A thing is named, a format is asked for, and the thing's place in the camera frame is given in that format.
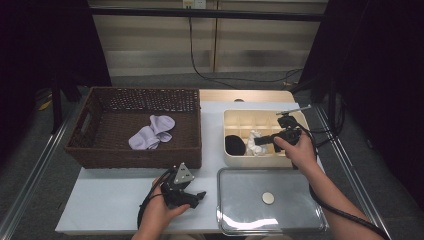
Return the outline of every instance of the white storage bin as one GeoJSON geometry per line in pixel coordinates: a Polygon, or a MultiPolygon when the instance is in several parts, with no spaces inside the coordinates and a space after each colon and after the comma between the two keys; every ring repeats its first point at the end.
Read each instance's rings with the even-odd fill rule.
{"type": "MultiPolygon", "coordinates": [[[[282,110],[226,110],[224,112],[224,152],[225,163],[229,167],[283,167],[292,168],[290,159],[286,157],[285,151],[275,152],[273,144],[267,144],[267,153],[262,156],[234,156],[225,150],[225,137],[229,135],[239,136],[244,144],[252,130],[258,131],[262,136],[278,133],[284,129],[278,124],[276,115],[282,110]]],[[[306,129],[309,129],[305,116],[302,112],[292,112],[289,114],[306,129]]]]}

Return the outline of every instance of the plastic container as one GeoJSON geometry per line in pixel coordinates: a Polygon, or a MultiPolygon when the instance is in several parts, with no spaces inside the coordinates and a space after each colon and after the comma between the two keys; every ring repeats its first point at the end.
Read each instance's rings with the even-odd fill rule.
{"type": "MultiPolygon", "coordinates": [[[[285,151],[275,152],[273,144],[267,144],[267,153],[262,156],[230,155],[225,150],[225,137],[230,135],[239,136],[247,145],[252,130],[258,131],[262,136],[272,135],[284,129],[278,123],[281,115],[276,115],[282,110],[226,110],[224,112],[224,154],[225,164],[229,167],[282,167],[292,168],[290,159],[285,151]]],[[[305,116],[302,112],[289,114],[306,129],[309,129],[305,116]]]]}
{"type": "Polygon", "coordinates": [[[218,225],[226,235],[314,233],[328,228],[321,207],[296,170],[223,168],[218,225]]]}

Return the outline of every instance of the white table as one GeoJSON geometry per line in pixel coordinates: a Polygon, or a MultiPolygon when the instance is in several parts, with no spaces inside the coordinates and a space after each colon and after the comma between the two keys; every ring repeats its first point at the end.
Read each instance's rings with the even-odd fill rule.
{"type": "MultiPolygon", "coordinates": [[[[201,101],[202,168],[186,192],[207,194],[196,209],[176,218],[165,233],[220,232],[217,219],[217,173],[224,163],[223,112],[227,109],[289,110],[297,103],[201,101]]],[[[165,169],[81,169],[57,232],[69,235],[132,234],[139,205],[155,177],[165,169]]]]}

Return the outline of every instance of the gray floor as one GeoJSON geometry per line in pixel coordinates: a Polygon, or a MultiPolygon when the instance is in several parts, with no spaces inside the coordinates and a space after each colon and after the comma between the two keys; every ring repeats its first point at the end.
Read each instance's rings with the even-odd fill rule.
{"type": "MultiPolygon", "coordinates": [[[[196,74],[179,74],[144,77],[116,77],[115,86],[144,87],[199,87],[215,89],[272,89],[282,90],[295,84],[300,72],[256,72],[256,73],[221,73],[209,74],[208,77],[223,77],[217,83],[212,79],[200,78],[196,74]],[[287,81],[281,80],[294,73],[287,81]],[[248,78],[255,81],[243,81],[248,78]]],[[[309,103],[308,91],[295,95],[300,104],[309,103]]],[[[64,101],[64,112],[72,111],[73,104],[64,101]]],[[[28,120],[26,134],[21,137],[21,143],[10,156],[9,164],[0,171],[0,217],[2,220],[36,165],[39,156],[51,137],[52,127],[51,107],[45,111],[34,112],[28,120]]],[[[349,112],[340,139],[345,147],[356,172],[383,217],[392,239],[424,239],[424,213],[421,211],[407,191],[388,171],[380,154],[367,145],[366,134],[361,131],[349,112]]],[[[322,146],[323,154],[330,151],[331,144],[322,146]]],[[[61,216],[66,200],[72,191],[80,166],[69,156],[53,156],[46,166],[43,177],[37,184],[31,201],[20,216],[16,228],[13,228],[11,239],[130,239],[130,236],[67,236],[54,232],[61,216]]],[[[339,169],[326,168],[329,176],[337,177],[339,169]]],[[[209,235],[208,239],[224,238],[209,235]]]]}

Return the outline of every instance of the wire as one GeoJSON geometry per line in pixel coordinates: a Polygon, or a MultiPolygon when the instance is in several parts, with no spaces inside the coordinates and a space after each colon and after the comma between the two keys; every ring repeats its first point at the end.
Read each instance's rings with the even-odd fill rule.
{"type": "Polygon", "coordinates": [[[166,176],[168,174],[170,174],[171,172],[175,171],[175,167],[169,168],[168,170],[166,170],[166,172],[164,172],[159,178],[158,180],[155,182],[155,184],[153,184],[152,188],[150,188],[149,193],[147,194],[146,198],[144,198],[143,203],[140,205],[140,210],[138,211],[138,216],[137,216],[137,228],[140,227],[141,224],[141,219],[143,218],[143,213],[144,210],[146,209],[147,205],[149,204],[150,200],[154,197],[157,197],[159,195],[163,195],[163,194],[156,194],[156,195],[152,195],[153,191],[164,182],[164,179],[166,179],[166,176]]]}
{"type": "Polygon", "coordinates": [[[194,71],[196,72],[196,74],[198,76],[200,76],[201,78],[203,78],[204,80],[208,80],[211,82],[215,82],[215,83],[219,83],[222,85],[225,85],[227,87],[233,88],[233,89],[238,89],[237,87],[225,83],[225,82],[221,82],[218,80],[235,80],[235,81],[244,81],[244,82],[260,82],[260,83],[274,83],[274,82],[280,82],[280,81],[286,81],[286,85],[287,85],[287,80],[295,75],[296,73],[300,72],[303,70],[303,68],[299,68],[299,69],[292,69],[288,72],[286,72],[285,76],[282,78],[278,78],[278,79],[273,79],[273,80],[257,80],[257,79],[246,79],[246,78],[233,78],[233,77],[207,77],[204,76],[203,74],[201,74],[196,67],[195,61],[194,61],[194,56],[193,56],[193,24],[191,21],[191,17],[188,18],[189,19],[189,27],[190,27],[190,57],[191,57],[191,65],[194,69],[194,71]]]}
{"type": "Polygon", "coordinates": [[[334,130],[332,129],[328,129],[328,128],[316,128],[316,129],[312,129],[309,130],[309,132],[314,133],[314,134],[320,134],[320,133],[332,133],[332,136],[320,143],[316,144],[316,147],[319,148],[321,146],[323,146],[324,144],[333,141],[335,137],[337,137],[342,129],[343,129],[343,125],[346,119],[346,103],[343,101],[343,98],[341,98],[341,105],[340,105],[340,109],[339,109],[339,113],[338,113],[338,117],[337,117],[337,122],[336,122],[336,127],[334,130]]]}
{"type": "MultiPolygon", "coordinates": [[[[311,142],[312,142],[312,145],[313,145],[313,148],[314,148],[315,156],[318,156],[318,153],[317,153],[317,150],[316,150],[317,145],[315,144],[315,139],[314,139],[313,135],[310,133],[310,131],[308,129],[306,129],[305,127],[303,127],[300,123],[298,123],[296,121],[293,121],[291,119],[288,119],[288,121],[296,124],[300,129],[302,129],[308,135],[308,137],[311,139],[311,142]]],[[[316,193],[312,189],[311,185],[309,185],[309,192],[311,194],[312,199],[314,199],[321,207],[327,209],[328,211],[330,211],[330,212],[332,212],[332,213],[334,213],[334,214],[336,214],[338,216],[341,216],[343,218],[346,218],[346,219],[348,219],[350,221],[353,221],[353,222],[355,222],[357,224],[360,224],[360,225],[362,225],[362,226],[370,229],[371,231],[373,231],[376,234],[380,235],[383,239],[390,240],[390,238],[386,234],[386,232],[384,232],[382,229],[380,229],[376,225],[374,225],[374,224],[372,224],[372,223],[370,223],[368,221],[365,221],[362,218],[359,218],[357,216],[354,216],[352,214],[349,214],[347,212],[344,212],[344,211],[342,211],[340,209],[337,209],[335,207],[332,207],[332,206],[328,205],[327,203],[325,203],[324,201],[322,201],[316,195],[316,193]]]]}
{"type": "Polygon", "coordinates": [[[364,226],[364,227],[366,227],[366,228],[368,228],[369,230],[371,230],[371,231],[373,231],[373,232],[375,232],[376,234],[378,234],[378,235],[380,235],[383,239],[386,239],[386,240],[390,240],[390,238],[389,238],[389,236],[386,234],[386,232],[384,232],[382,229],[380,229],[379,227],[377,227],[376,225],[374,225],[374,224],[372,224],[372,223],[370,223],[370,222],[368,222],[368,221],[365,221],[364,219],[362,219],[362,218],[359,218],[359,217],[357,217],[357,216],[355,216],[355,215],[352,215],[352,214],[349,214],[349,213],[347,213],[347,212],[344,212],[344,211],[342,211],[342,210],[339,210],[339,209],[337,209],[337,208],[334,208],[334,207],[332,207],[332,206],[330,206],[330,205],[328,205],[327,203],[325,203],[324,201],[322,201],[317,195],[316,195],[316,193],[314,192],[314,190],[312,189],[312,187],[311,187],[311,185],[309,185],[309,192],[310,192],[310,194],[311,194],[311,197],[312,197],[312,199],[314,199],[321,207],[323,207],[323,208],[325,208],[325,209],[327,209],[328,211],[330,211],[330,212],[332,212],[332,213],[334,213],[334,214],[336,214],[336,215],[339,215],[339,216],[341,216],[341,217],[344,217],[344,218],[346,218],[346,219],[348,219],[348,220],[350,220],[350,221],[353,221],[353,222],[355,222],[355,223],[357,223],[357,224],[360,224],[360,225],[362,225],[362,226],[364,226]]]}

